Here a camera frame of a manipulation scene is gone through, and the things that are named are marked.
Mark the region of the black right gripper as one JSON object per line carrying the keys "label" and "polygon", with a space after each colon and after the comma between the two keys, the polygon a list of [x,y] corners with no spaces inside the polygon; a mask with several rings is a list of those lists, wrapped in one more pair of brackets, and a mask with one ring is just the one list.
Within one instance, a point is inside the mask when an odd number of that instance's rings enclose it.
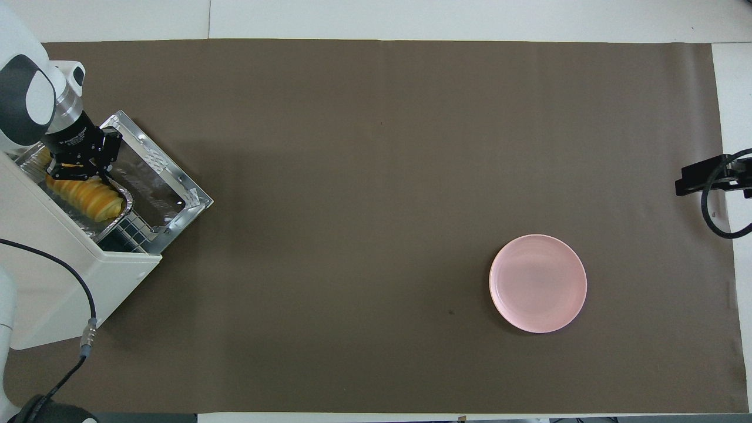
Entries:
{"label": "black right gripper", "polygon": [[712,171],[720,168],[711,184],[711,190],[742,190],[744,198],[752,198],[751,158],[743,156],[720,165],[731,155],[718,155],[710,162],[698,162],[680,169],[680,179],[675,180],[676,196],[702,191]]}

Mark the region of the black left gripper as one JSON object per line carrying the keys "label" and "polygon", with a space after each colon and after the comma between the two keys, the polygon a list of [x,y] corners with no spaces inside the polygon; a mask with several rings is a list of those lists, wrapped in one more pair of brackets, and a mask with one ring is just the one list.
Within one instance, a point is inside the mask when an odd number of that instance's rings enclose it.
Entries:
{"label": "black left gripper", "polygon": [[45,134],[51,156],[46,174],[54,180],[78,180],[78,166],[93,163],[104,179],[118,159],[122,142],[120,131],[101,129],[83,112],[67,128]]}

